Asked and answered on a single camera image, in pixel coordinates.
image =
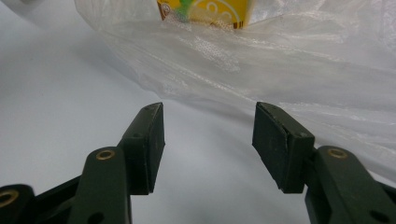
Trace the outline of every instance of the yellow package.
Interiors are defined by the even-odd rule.
[[[241,28],[247,21],[249,0],[157,0],[163,20],[175,12],[182,21],[228,22]]]

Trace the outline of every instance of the plastic bag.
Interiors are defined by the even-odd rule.
[[[257,0],[242,30],[161,20],[155,0],[76,0],[79,14],[172,98],[279,105],[396,181],[396,1]]]

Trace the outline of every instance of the white background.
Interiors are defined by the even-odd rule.
[[[308,223],[251,146],[253,110],[160,99],[77,14],[71,0],[0,2],[0,186],[42,193],[115,146],[141,107],[162,101],[156,187],[133,196],[134,223]]]

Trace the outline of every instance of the brass screw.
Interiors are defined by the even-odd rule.
[[[103,150],[96,154],[96,159],[99,161],[105,161],[114,157],[116,153],[113,150]]]
[[[337,158],[337,159],[346,159],[347,154],[345,153],[344,150],[338,149],[338,148],[330,148],[328,151],[329,155]]]
[[[0,192],[0,208],[13,203],[18,198],[18,196],[20,196],[20,193],[15,189],[8,189]]]

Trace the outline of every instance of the yellow box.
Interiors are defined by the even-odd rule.
[[[247,20],[249,0],[157,0],[163,20],[172,11],[183,21],[227,21],[241,28]]]

